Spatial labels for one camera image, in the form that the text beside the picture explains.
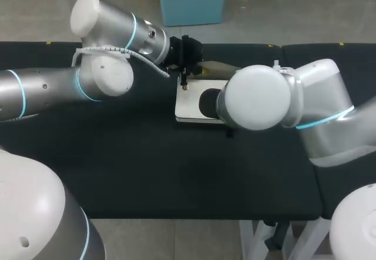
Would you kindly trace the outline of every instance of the silver robot arm segment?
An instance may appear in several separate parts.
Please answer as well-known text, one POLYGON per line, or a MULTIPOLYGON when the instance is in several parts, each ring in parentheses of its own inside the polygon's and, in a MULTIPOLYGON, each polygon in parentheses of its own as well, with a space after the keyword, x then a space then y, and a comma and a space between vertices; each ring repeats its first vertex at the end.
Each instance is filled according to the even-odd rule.
POLYGON ((354 108, 334 61, 239 70, 217 97, 218 116, 250 130, 298 129, 310 161, 336 166, 376 151, 376 98, 354 108))
MULTIPOLYGON (((179 49, 173 49, 164 30, 101 0, 77 0, 70 24, 83 47, 126 48, 165 68, 178 60, 179 49)), ((80 66, 2 71, 0 121, 38 114, 62 103, 99 102, 122 95, 133 84, 126 58, 120 52, 87 51, 80 66)))

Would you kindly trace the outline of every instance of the metal plate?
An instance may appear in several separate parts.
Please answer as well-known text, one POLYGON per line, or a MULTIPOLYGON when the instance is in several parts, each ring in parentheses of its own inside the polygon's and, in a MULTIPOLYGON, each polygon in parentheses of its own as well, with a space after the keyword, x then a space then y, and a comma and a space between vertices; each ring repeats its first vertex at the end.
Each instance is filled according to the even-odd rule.
POLYGON ((227 81, 188 79, 188 90, 180 86, 177 80, 175 116, 178 122, 202 124, 223 124, 221 120, 208 118, 200 112, 199 102, 201 94, 209 88, 222 89, 227 81))

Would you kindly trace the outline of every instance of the screw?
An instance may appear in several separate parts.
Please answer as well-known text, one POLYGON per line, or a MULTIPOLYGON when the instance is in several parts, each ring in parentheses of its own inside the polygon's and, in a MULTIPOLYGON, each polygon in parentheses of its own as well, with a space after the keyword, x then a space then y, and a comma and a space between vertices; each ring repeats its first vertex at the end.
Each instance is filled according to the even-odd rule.
POLYGON ((155 31, 150 31, 149 38, 154 38, 154 37, 155 37, 155 31))

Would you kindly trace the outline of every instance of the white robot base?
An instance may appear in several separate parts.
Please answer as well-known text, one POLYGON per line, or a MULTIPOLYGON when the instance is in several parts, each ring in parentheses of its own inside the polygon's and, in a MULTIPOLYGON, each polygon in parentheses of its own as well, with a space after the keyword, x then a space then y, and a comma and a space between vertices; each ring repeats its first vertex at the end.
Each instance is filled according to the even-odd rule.
POLYGON ((47 166, 0 151, 0 259, 105 260, 97 230, 47 166))

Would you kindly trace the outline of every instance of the robotic arm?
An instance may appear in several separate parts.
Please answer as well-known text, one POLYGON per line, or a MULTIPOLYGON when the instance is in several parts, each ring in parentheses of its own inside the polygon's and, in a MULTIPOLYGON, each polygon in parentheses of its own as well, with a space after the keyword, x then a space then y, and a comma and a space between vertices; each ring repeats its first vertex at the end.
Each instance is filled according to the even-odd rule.
POLYGON ((317 166, 341 165, 376 151, 376 99, 355 109, 330 59, 295 70, 278 63, 241 69, 218 91, 216 109, 233 127, 298 129, 317 166))
POLYGON ((188 36, 169 38, 150 22, 101 0, 77 0, 70 26, 83 43, 72 67, 0 72, 0 121, 38 114, 62 103, 98 102, 126 93, 133 83, 130 54, 166 77, 171 68, 184 72, 202 60, 200 42, 188 36), (81 65, 75 66, 78 54, 83 54, 81 65))
MULTIPOLYGON (((133 83, 130 55, 166 77, 170 69, 183 74, 202 60, 200 42, 168 38, 150 22, 101 0, 78 0, 70 24, 83 42, 72 67, 0 72, 0 121, 124 94, 133 83), (81 65, 75 66, 79 54, 81 65)), ((4 150, 0 165, 0 259, 106 259, 97 230, 54 172, 4 150)))

